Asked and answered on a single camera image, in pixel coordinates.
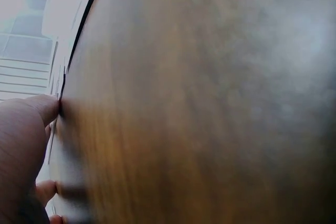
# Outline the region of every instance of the skin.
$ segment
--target skin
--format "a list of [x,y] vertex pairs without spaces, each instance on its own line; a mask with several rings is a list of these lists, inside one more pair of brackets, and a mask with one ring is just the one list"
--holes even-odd
[[[0,103],[0,222],[17,223],[20,202],[28,192],[46,206],[56,193],[56,184],[48,180],[35,185],[42,167],[49,124],[57,117],[59,102],[55,97],[39,95]],[[52,216],[50,223],[62,223]]]

